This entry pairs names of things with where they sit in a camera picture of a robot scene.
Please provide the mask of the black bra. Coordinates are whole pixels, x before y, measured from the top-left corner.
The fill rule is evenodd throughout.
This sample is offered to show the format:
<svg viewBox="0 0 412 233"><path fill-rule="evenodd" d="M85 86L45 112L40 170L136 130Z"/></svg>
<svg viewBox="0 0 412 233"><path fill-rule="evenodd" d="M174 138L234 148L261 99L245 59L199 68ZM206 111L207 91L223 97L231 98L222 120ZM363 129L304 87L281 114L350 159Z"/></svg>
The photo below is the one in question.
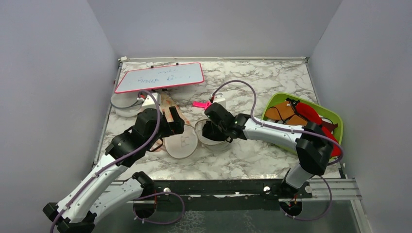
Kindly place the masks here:
<svg viewBox="0 0 412 233"><path fill-rule="evenodd" d="M229 137L222 133L210 120L207 120L202 128L202 136L212 141L230 142Z"/></svg>

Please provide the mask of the white mesh laundry bag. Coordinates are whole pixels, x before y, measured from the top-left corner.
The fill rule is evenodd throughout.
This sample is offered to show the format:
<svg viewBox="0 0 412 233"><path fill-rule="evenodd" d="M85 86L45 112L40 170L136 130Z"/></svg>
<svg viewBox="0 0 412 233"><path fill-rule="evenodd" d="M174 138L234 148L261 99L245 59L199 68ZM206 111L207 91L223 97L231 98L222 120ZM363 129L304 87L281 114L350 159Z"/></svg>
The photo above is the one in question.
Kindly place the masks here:
<svg viewBox="0 0 412 233"><path fill-rule="evenodd" d="M203 129L210 128L210 121L201 119L194 126L185 125L184 132L164 139L164 150L174 159L185 159L192 156L198 147L211 152L226 152L230 149L228 141L213 141L203 136Z"/></svg>

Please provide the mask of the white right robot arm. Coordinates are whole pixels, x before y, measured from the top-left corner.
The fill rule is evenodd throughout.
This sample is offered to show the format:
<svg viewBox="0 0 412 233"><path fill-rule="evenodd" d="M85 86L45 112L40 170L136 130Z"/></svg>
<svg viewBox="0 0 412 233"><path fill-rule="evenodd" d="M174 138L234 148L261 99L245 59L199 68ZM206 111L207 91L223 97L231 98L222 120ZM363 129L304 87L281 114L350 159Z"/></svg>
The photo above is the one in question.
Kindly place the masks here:
<svg viewBox="0 0 412 233"><path fill-rule="evenodd" d="M313 176L322 176L334 150L334 144L313 122L306 126L290 126L257 120L252 115L229 113L221 104L213 103L204 114L230 139L257 140L292 149L299 163L290 168L281 185L281 193L291 198Z"/></svg>

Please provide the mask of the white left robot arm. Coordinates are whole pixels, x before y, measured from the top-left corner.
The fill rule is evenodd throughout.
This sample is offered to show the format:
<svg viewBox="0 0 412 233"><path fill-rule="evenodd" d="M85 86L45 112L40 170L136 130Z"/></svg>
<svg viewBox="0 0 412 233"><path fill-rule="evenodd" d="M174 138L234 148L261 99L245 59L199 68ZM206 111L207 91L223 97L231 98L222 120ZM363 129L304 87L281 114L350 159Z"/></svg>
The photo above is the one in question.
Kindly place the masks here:
<svg viewBox="0 0 412 233"><path fill-rule="evenodd" d="M90 233L104 217L126 202L153 196L154 182L142 171L134 173L117 189L109 192L106 189L146 152L154 151L157 140L183 133L184 120L174 106L169 111L172 122L156 108L138 113L134 126L112 139L86 178L64 199L43 208L52 221L51 232Z"/></svg>

